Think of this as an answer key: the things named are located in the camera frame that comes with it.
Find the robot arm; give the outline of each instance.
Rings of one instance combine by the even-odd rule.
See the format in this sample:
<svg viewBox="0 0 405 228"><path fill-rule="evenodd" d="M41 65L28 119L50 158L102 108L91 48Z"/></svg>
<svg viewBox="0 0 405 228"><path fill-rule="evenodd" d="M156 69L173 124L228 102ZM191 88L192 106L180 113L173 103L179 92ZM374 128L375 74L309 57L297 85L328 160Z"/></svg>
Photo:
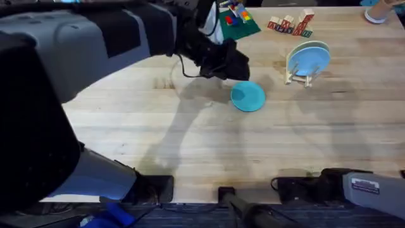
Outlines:
<svg viewBox="0 0 405 228"><path fill-rule="evenodd" d="M234 41L213 44L193 11L137 2L29 5L0 12L0 31L28 41L61 102L99 79L150 56L182 54L201 76L249 79Z"/></svg>
<svg viewBox="0 0 405 228"><path fill-rule="evenodd" d="M248 80L249 59L236 50L235 41L213 44L198 31L196 18L187 9L144 2L40 3L0 9L0 211L24 208L57 189L70 191L77 183L71 181L74 174L88 178L81 179L83 188L70 191L73 194L92 194L87 189L92 182L87 180L94 180L105 183L106 196L110 189L124 186L120 193L130 188L133 194L126 197L138 198L146 186L142 176L89 153L60 103L110 73L162 54L190 58L201 66L202 77ZM98 169L116 172L100 176L92 167L95 163ZM124 184L108 184L117 175L128 178Z"/></svg>

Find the butcher block tabletop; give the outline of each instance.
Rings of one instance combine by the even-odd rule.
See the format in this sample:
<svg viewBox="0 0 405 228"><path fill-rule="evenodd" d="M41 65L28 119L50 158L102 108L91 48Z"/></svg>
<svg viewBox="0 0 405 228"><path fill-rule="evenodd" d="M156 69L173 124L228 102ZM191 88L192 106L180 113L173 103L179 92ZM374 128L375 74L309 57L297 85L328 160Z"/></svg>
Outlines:
<svg viewBox="0 0 405 228"><path fill-rule="evenodd" d="M174 202L214 203L220 186L245 200L278 202L273 177L323 168L405 168L405 31L394 12L381 25L363 7L312 8L310 38L270 30L271 16L302 8L251 8L261 32L237 41L251 78L266 93L245 113L230 101L233 80L188 79L177 56L158 56L113 73L63 107L79 140L143 174L175 177ZM284 84L285 57L323 41L331 61L313 87ZM198 68L186 60L185 71ZM45 201L98 201L62 195Z"/></svg>

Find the gray robot arm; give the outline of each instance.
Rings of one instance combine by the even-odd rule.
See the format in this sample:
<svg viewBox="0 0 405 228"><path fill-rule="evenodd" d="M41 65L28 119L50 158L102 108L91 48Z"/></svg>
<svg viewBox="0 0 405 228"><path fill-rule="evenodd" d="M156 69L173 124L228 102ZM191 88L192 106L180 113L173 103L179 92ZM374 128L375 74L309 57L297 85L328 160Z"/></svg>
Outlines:
<svg viewBox="0 0 405 228"><path fill-rule="evenodd" d="M213 44L196 20L189 9L141 1L48 3L0 12L0 31L35 46L62 103L117 70L162 54L190 58L203 77L248 80L249 59L235 41Z"/></svg>
<svg viewBox="0 0 405 228"><path fill-rule="evenodd" d="M19 13L0 18L0 30L25 35L61 102L132 63L175 49L177 19L143 4L123 10Z"/></svg>

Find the colorful toy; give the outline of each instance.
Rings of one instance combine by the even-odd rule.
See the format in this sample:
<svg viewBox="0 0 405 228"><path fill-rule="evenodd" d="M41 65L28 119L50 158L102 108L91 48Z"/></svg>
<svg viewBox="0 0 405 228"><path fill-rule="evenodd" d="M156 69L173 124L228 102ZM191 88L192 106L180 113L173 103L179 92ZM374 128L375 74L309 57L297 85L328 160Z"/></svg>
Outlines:
<svg viewBox="0 0 405 228"><path fill-rule="evenodd" d="M238 21L236 20L236 18L232 18L231 16L226 16L225 17L225 21L227 22L227 25L237 25Z"/></svg>
<svg viewBox="0 0 405 228"><path fill-rule="evenodd" d="M243 6L241 0L228 0L223 3L220 3L220 6L228 7L232 11L232 13L234 13L234 15L236 17L239 17L240 19L242 19L243 23L246 23L249 20L252 20L251 16L249 15L247 10Z"/></svg>

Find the blue disc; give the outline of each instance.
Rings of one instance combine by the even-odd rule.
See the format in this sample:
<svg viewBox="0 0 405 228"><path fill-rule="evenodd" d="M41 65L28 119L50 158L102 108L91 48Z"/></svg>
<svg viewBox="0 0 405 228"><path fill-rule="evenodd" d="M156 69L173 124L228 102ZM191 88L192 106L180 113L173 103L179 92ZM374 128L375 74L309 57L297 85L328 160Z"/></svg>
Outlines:
<svg viewBox="0 0 405 228"><path fill-rule="evenodd" d="M230 99L242 111L256 111L265 104L266 94L254 82L239 82L230 91Z"/></svg>

